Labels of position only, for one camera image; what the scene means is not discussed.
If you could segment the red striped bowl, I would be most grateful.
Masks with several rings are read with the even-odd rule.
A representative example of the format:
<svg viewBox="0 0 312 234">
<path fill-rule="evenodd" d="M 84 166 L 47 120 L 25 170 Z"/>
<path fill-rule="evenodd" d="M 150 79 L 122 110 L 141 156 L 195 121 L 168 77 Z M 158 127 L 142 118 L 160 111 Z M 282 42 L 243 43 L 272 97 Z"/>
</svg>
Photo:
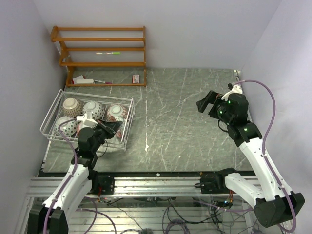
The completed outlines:
<svg viewBox="0 0 312 234">
<path fill-rule="evenodd" d="M 115 116 L 111 116 L 112 121 L 121 121 L 122 125 L 120 126 L 119 130 L 116 133 L 116 136 L 118 139 L 122 139 L 122 134 L 123 134 L 123 130 L 124 130 L 124 125 L 125 125 L 125 119 L 123 117 L 115 117 Z"/>
</svg>

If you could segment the light blue patterned bowl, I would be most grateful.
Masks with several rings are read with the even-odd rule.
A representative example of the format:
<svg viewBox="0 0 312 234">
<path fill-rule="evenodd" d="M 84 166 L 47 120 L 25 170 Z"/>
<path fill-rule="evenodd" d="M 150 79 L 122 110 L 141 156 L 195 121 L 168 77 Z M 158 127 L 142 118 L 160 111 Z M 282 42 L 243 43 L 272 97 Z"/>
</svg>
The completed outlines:
<svg viewBox="0 0 312 234">
<path fill-rule="evenodd" d="M 59 126 L 61 125 L 61 131 L 63 134 L 67 137 L 71 137 L 77 132 L 77 126 L 78 122 L 75 119 L 72 119 L 71 117 L 68 116 L 62 116 L 57 119 L 55 125 L 54 125 L 54 130 L 57 135 L 61 135 L 59 131 Z"/>
</svg>

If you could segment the red circle patterned bowl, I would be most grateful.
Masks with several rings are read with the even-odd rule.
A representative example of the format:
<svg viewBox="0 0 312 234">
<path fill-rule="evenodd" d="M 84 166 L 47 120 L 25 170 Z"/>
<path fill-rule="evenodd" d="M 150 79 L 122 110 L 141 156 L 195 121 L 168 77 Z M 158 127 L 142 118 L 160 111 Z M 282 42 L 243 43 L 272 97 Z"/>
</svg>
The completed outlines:
<svg viewBox="0 0 312 234">
<path fill-rule="evenodd" d="M 84 104 L 83 112 L 90 111 L 94 120 L 100 119 L 104 115 L 104 107 L 97 101 L 89 101 Z"/>
</svg>

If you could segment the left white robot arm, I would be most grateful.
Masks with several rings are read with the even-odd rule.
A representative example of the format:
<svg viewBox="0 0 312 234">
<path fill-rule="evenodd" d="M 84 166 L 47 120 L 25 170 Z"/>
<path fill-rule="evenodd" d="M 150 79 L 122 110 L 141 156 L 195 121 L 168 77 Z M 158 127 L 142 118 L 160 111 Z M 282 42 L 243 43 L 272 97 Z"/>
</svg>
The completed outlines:
<svg viewBox="0 0 312 234">
<path fill-rule="evenodd" d="M 58 187 L 41 204 L 31 208 L 29 234 L 66 234 L 68 222 L 84 197 L 99 189 L 98 172 L 94 170 L 97 151 L 106 140 L 115 136 L 122 121 L 107 122 L 87 119 L 78 134 L 78 146 L 68 172 Z"/>
</svg>

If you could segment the brown patterned bowl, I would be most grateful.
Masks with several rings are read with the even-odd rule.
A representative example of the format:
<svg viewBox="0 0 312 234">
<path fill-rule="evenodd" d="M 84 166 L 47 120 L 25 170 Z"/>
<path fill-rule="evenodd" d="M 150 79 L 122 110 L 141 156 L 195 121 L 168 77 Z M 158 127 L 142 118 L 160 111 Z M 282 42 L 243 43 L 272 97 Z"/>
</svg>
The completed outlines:
<svg viewBox="0 0 312 234">
<path fill-rule="evenodd" d="M 62 112 L 65 116 L 80 116 L 83 110 L 83 102 L 76 98 L 66 98 L 62 104 Z"/>
</svg>

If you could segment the black and white leaf bowl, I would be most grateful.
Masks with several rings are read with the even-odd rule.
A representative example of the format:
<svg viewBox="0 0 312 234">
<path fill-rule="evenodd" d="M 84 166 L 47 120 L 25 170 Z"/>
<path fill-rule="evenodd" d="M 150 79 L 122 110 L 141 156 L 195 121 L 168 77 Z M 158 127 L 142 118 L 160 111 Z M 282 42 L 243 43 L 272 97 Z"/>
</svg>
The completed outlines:
<svg viewBox="0 0 312 234">
<path fill-rule="evenodd" d="M 78 126 L 77 126 L 77 134 L 79 134 L 79 132 L 80 132 L 80 130 L 81 130 L 82 128 L 84 128 L 84 125 L 83 125 L 82 122 L 80 122 L 80 123 L 78 124 Z"/>
</svg>

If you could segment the dark blue patterned bowl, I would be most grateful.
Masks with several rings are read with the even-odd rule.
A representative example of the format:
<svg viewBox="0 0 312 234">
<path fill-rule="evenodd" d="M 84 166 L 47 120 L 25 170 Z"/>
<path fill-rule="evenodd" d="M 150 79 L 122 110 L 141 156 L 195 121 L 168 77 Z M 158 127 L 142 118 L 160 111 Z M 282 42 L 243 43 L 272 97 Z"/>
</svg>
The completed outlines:
<svg viewBox="0 0 312 234">
<path fill-rule="evenodd" d="M 107 110 L 108 121 L 125 121 L 128 115 L 128 110 L 121 105 L 112 105 Z"/>
</svg>

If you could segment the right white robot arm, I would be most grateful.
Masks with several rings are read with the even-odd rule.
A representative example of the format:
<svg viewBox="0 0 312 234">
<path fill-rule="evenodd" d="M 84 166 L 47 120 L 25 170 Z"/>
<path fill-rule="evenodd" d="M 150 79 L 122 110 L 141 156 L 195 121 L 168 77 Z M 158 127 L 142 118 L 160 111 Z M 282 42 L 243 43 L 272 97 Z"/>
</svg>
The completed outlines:
<svg viewBox="0 0 312 234">
<path fill-rule="evenodd" d="M 258 127 L 248 119 L 249 103 L 241 92 L 228 92 L 225 96 L 211 90 L 196 102 L 200 113 L 212 105 L 209 117 L 226 124 L 226 132 L 249 161 L 260 183 L 260 188 L 249 183 L 233 168 L 218 172 L 216 189 L 231 190 L 248 202 L 264 227 L 292 220 L 305 203 L 301 193 L 295 193 L 278 172 L 270 155 L 263 147 L 264 139 Z"/>
</svg>

